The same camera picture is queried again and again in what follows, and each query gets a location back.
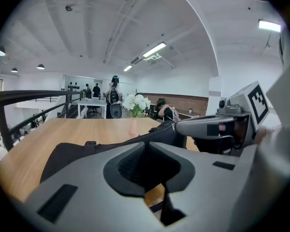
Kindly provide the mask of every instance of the white wall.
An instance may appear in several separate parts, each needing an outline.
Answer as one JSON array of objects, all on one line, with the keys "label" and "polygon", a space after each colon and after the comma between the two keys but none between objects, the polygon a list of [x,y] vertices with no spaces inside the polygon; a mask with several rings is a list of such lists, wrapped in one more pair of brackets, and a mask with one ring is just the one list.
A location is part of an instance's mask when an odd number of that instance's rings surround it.
[{"label": "white wall", "polygon": [[72,82],[72,86],[75,86],[75,83],[77,83],[77,86],[79,86],[80,89],[77,91],[81,91],[86,88],[86,84],[89,84],[90,88],[93,89],[94,87],[94,79],[93,78],[86,78],[86,77],[79,77],[79,76],[67,76],[66,79],[66,85],[65,90],[70,90],[68,86],[70,85],[70,82]]},{"label": "white wall", "polygon": [[20,73],[19,76],[17,86],[19,90],[61,90],[62,73]]},{"label": "white wall", "polygon": [[229,97],[255,81],[259,81],[263,91],[267,92],[282,73],[279,58],[219,54],[218,60],[222,77],[222,97]]},{"label": "white wall", "polygon": [[202,62],[202,58],[194,58],[181,62],[172,70],[157,65],[156,70],[138,77],[136,87],[141,93],[208,97],[211,77],[208,64]]},{"label": "white wall", "polygon": [[209,80],[209,96],[206,115],[213,115],[217,112],[219,101],[221,100],[221,77],[212,77]]}]

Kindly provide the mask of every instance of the person with dark hair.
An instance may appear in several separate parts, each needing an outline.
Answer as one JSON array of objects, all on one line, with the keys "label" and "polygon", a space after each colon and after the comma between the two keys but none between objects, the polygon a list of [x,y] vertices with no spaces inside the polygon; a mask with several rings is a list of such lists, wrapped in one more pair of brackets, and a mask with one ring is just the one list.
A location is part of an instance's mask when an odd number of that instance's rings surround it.
[{"label": "person with dark hair", "polygon": [[111,104],[121,102],[122,101],[122,93],[120,91],[120,85],[119,85],[119,77],[117,75],[114,75],[112,77],[112,81],[109,84],[107,92],[104,94],[106,97],[106,118],[112,118],[111,115]]},{"label": "person with dark hair", "polygon": [[89,84],[86,84],[85,91],[86,91],[86,94],[85,94],[86,98],[91,99],[91,89],[89,87]]},{"label": "person with dark hair", "polygon": [[157,101],[156,110],[158,112],[158,115],[162,117],[164,121],[167,120],[173,121],[173,112],[164,99],[159,99]]},{"label": "person with dark hair", "polygon": [[30,122],[31,128],[38,128],[38,123],[36,121],[37,121],[37,119],[34,119],[33,121]]},{"label": "person with dark hair", "polygon": [[46,120],[46,115],[45,114],[42,115],[42,120],[43,120],[43,123],[44,123],[45,120]]},{"label": "person with dark hair", "polygon": [[92,91],[93,91],[93,97],[99,97],[99,94],[100,94],[99,84],[96,83],[96,85],[95,85],[95,87],[93,87]]}]

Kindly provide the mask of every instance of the railing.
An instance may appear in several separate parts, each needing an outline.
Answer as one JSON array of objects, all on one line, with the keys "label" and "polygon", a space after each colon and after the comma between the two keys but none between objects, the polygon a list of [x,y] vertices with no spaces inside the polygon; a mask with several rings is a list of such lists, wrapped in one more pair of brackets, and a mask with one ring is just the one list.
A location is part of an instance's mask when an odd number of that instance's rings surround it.
[{"label": "railing", "polygon": [[[80,94],[80,98],[71,100],[72,95]],[[66,96],[66,102],[44,110],[43,112],[36,114],[11,129],[8,129],[4,106],[10,105],[17,102],[24,102],[29,100],[42,99],[46,97]],[[20,128],[39,118],[40,116],[49,113],[50,111],[64,106],[62,113],[58,117],[69,117],[69,103],[80,100],[82,98],[82,92],[75,91],[49,91],[49,90],[14,90],[14,91],[3,91],[0,92],[0,133],[3,144],[7,151],[13,148],[12,135],[17,132]]]},{"label": "railing", "polygon": [[46,98],[39,98],[39,99],[34,99],[31,101],[35,101],[35,102],[56,102],[58,100],[59,96],[50,96],[50,97],[46,97]]}]

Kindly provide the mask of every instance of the wooden table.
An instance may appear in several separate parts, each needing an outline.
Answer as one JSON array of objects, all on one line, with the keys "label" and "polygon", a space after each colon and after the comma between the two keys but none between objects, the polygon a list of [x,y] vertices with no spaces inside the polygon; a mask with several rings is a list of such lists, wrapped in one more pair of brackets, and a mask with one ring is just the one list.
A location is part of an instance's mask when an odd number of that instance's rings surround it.
[{"label": "wooden table", "polygon": [[[24,202],[39,186],[44,166],[56,145],[84,145],[86,141],[97,141],[98,144],[124,142],[132,138],[129,134],[130,120],[50,119],[13,147],[0,162],[0,184],[3,190]],[[138,134],[144,135],[159,124],[150,118],[138,118]],[[198,151],[191,138],[188,138],[187,148]],[[146,204],[152,206],[159,203],[163,194],[164,187],[160,184],[146,193]]]}]

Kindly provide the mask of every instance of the wall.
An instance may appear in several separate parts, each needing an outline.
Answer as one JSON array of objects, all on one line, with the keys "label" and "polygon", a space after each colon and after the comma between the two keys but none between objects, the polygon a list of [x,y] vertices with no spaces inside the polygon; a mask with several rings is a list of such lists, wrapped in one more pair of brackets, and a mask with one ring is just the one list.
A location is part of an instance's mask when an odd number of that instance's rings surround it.
[{"label": "wall", "polygon": [[169,94],[142,94],[145,97],[148,97],[152,104],[157,104],[159,98],[164,98],[166,103],[171,107],[174,106],[179,113],[188,113],[189,108],[192,109],[193,116],[204,116],[206,113],[208,98],[205,97]]},{"label": "wall", "polygon": [[212,77],[208,84],[209,96],[206,115],[213,115],[217,112],[221,100],[221,77]]},{"label": "wall", "polygon": [[[93,76],[86,78],[86,76],[73,76],[71,77],[73,80],[73,84],[77,82],[77,85],[80,86],[80,90],[82,88],[85,88],[86,83],[92,83],[92,88],[93,85],[95,84],[95,79],[96,80],[101,80],[102,81],[102,86],[100,87],[101,93],[107,91],[108,84],[112,80],[112,75],[101,75],[98,76]],[[19,90],[61,90],[62,87],[65,87],[67,89],[67,85],[62,85],[63,78],[67,76],[67,78],[70,78],[68,75],[65,73],[58,73],[58,72],[35,72],[35,73],[22,73],[20,74],[20,77],[18,79],[18,85],[15,86],[14,89],[19,89]],[[128,78],[126,76],[121,76],[119,75],[119,81],[120,81],[120,88],[124,96],[127,94],[131,94],[135,90],[135,78],[134,76],[132,78]]]},{"label": "wall", "polygon": [[141,93],[208,97],[211,77],[210,67],[200,57],[183,61],[172,70],[157,65],[157,70],[138,77],[136,87]]},{"label": "wall", "polygon": [[79,77],[79,76],[67,76],[65,90],[70,90],[68,88],[68,86],[70,85],[70,82],[72,82],[72,86],[75,86],[75,83],[77,83],[77,86],[80,87],[80,89],[78,89],[77,91],[85,89],[86,84],[89,84],[91,89],[94,87],[94,79],[93,78],[85,78],[85,77]]},{"label": "wall", "polygon": [[255,81],[260,82],[266,93],[282,74],[279,58],[248,54],[219,54],[218,60],[222,77],[222,97],[231,96]]}]

